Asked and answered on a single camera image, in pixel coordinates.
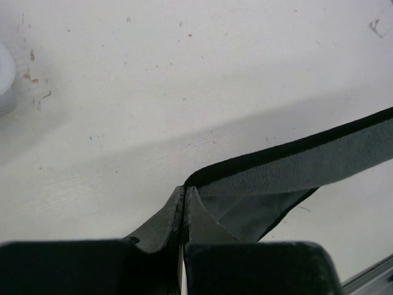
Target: white wall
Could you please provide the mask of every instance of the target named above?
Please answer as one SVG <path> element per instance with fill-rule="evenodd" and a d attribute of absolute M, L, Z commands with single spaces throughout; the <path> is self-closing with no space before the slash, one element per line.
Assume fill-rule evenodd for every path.
<path fill-rule="evenodd" d="M 124 236 L 203 166 L 391 107 L 392 26 L 390 0 L 0 0 L 18 95 L 0 118 L 0 240 Z M 326 244 L 344 280 L 393 235 L 375 213 L 389 180 L 342 183 L 310 202 L 345 195 L 360 220 L 310 213 L 280 237 Z"/>

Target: black rubber edge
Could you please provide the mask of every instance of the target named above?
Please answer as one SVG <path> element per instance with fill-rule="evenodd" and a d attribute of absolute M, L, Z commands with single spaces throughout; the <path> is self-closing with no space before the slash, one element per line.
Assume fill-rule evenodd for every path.
<path fill-rule="evenodd" d="M 215 163 L 193 173 L 185 181 L 184 186 L 199 188 L 250 168 L 316 148 L 391 118 L 393 118 L 393 107 L 300 140 Z"/>

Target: gray felt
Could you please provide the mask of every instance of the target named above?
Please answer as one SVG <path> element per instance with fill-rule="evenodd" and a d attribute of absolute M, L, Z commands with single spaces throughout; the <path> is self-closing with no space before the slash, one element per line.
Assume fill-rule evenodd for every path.
<path fill-rule="evenodd" d="M 310 189 L 393 158 L 393 119 L 198 188 L 206 209 L 234 236 L 256 241 Z"/>

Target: stain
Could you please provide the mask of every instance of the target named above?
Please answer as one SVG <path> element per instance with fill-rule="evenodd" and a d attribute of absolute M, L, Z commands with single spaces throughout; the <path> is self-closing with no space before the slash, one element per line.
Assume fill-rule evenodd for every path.
<path fill-rule="evenodd" d="M 371 22 L 368 24 L 368 27 L 381 39 L 384 37 L 383 35 L 379 34 L 379 32 L 376 30 L 376 26 L 378 26 L 379 19 L 375 20 L 374 23 Z"/>
<path fill-rule="evenodd" d="M 298 206 L 298 207 L 301 208 L 301 209 L 304 209 L 304 210 L 308 211 L 308 213 L 311 213 L 311 211 L 310 211 L 309 209 L 305 208 L 305 207 L 302 207 L 302 206 Z"/>
<path fill-rule="evenodd" d="M 44 95 L 41 99 L 43 100 L 44 98 L 47 98 L 47 97 L 49 97 L 50 95 L 52 95 L 52 91 L 51 91 L 51 90 L 49 90 L 49 93 L 46 94 L 46 95 Z"/>
<path fill-rule="evenodd" d="M 27 68 L 27 71 L 24 73 L 23 77 L 26 79 L 30 79 L 30 69 L 29 68 Z"/>

